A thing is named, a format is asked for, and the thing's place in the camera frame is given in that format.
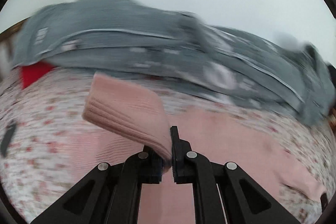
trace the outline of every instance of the wooden headboard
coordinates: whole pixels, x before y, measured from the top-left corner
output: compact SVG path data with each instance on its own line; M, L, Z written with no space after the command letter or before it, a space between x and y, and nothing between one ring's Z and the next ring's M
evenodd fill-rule
M13 38L21 30L26 20L24 19L0 33L0 82L6 77L10 67L9 62L13 57Z

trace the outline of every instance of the ribbed knit fabric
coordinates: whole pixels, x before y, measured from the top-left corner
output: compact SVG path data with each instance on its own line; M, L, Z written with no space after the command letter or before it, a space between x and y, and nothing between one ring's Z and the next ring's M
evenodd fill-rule
M160 97L134 83L95 74L83 119L154 149L171 166L168 118Z
M141 152L143 145L102 128L91 132L72 133L69 136L72 174L79 181L101 162L116 165Z

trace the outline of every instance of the gray blanket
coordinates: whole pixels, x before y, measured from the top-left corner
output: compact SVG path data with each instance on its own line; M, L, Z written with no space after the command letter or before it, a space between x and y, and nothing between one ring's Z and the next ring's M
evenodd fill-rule
M13 66L46 60L122 79L160 76L171 88L292 115L307 126L328 114L334 86L312 45L290 52L250 33L134 0L44 7L24 25Z

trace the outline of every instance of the pink sweater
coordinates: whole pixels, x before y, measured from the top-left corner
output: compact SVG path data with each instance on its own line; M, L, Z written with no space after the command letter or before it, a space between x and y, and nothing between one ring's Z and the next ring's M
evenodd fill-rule
M83 117L114 133L97 128L96 132L72 139L73 162L82 167L75 170L76 178L102 161L124 161L141 150L139 143L151 146L169 162L171 143L167 141L170 134L166 125L177 125L180 138L189 141L194 151L220 164L236 162L277 200L280 184L296 188L316 201L326 191L271 136L244 127L226 113L190 108L182 115L167 116L162 104L158 106L159 97L144 90L126 81L95 75ZM159 185L143 185L138 223L194 223L192 186L176 185L171 172L163 175Z

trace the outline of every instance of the bed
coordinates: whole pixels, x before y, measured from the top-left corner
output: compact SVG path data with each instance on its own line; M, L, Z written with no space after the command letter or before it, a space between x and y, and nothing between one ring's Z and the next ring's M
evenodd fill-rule
M23 22L0 34L8 55L12 37ZM0 138L15 120L17 130L0 156L0 180L7 206L28 223L50 206L76 181L68 155L69 135L85 132L94 125L83 123L81 113L93 75L74 69L56 68L22 90L19 70L3 75L0 84ZM311 129L295 119L274 113L222 105L166 88L158 79L135 81L162 99L167 113L177 114L190 105L211 111L229 112L247 127L275 138L327 188L331 200L336 190L336 140L328 122ZM296 189L281 185L281 204L301 223L314 223L321 215L321 203L305 197Z

